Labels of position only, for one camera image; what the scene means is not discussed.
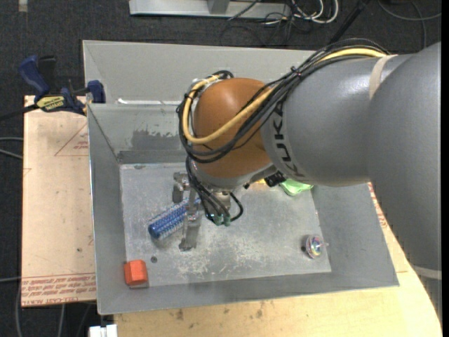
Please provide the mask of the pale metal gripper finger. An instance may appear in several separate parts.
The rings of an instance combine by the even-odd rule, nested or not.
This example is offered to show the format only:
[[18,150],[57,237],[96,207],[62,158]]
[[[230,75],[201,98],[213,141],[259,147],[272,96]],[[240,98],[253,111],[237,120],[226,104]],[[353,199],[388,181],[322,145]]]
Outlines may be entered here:
[[183,200],[184,191],[188,188],[188,177],[186,173],[176,172],[173,174],[172,200],[178,204]]
[[187,214],[182,229],[182,239],[179,244],[181,252],[191,251],[196,248],[199,230],[201,227],[201,213]]

